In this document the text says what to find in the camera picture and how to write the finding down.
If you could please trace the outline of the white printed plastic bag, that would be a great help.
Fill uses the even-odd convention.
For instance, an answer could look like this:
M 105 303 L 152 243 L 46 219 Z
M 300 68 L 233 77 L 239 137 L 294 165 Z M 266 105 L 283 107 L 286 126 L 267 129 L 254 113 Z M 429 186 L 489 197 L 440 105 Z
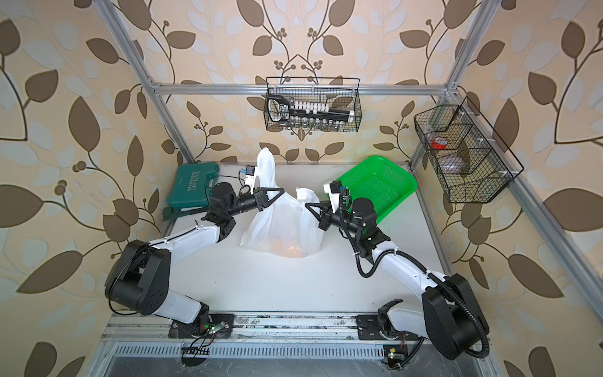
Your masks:
M 273 154 L 263 148 L 257 157 L 256 177 L 261 188 L 277 188 Z M 284 193 L 271 207 L 259 211 L 243 232 L 240 246 L 252 251 L 287 257 L 287 249 L 303 249 L 305 257 L 320 251 L 323 231 L 306 209 L 317 203 L 318 196 L 309 188 L 297 188 L 296 196 Z

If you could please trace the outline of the yellow pear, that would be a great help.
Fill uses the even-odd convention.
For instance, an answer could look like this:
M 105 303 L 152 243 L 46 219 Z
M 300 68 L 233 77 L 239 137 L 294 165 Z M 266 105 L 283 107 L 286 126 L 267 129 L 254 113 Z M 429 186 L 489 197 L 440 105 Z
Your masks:
M 289 258 L 304 258 L 305 253 L 303 249 L 298 247 L 291 247 L 287 249 L 287 257 Z

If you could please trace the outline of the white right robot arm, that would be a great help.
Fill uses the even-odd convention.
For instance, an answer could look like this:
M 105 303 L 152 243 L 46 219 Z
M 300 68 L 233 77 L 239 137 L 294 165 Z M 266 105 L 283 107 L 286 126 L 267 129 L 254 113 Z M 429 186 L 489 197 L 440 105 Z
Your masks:
M 459 275 L 433 270 L 402 251 L 377 226 L 372 201 L 355 199 L 349 204 L 338 195 L 330 201 L 307 203 L 306 209 L 323 231 L 336 227 L 348 240 L 363 278 L 386 270 L 420 299 L 419 311 L 405 309 L 395 299 L 380 309 L 381 331 L 386 338 L 410 332 L 428 339 L 440 354 L 454 360 L 465 353 L 485 359 L 490 354 L 489 325 L 469 282 Z

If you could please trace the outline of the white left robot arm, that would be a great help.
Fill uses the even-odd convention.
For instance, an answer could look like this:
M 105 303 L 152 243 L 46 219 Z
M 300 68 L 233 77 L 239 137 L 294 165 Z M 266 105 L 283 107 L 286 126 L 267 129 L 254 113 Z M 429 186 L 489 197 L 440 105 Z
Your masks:
M 170 288 L 171 267 L 192 253 L 224 240 L 235 216 L 263 211 L 284 195 L 283 188 L 255 188 L 237 195 L 228 182 L 215 185 L 205 214 L 189 229 L 160 240 L 134 240 L 125 246 L 108 275 L 105 297 L 135 314 L 156 315 L 186 325 L 200 322 L 207 306 Z

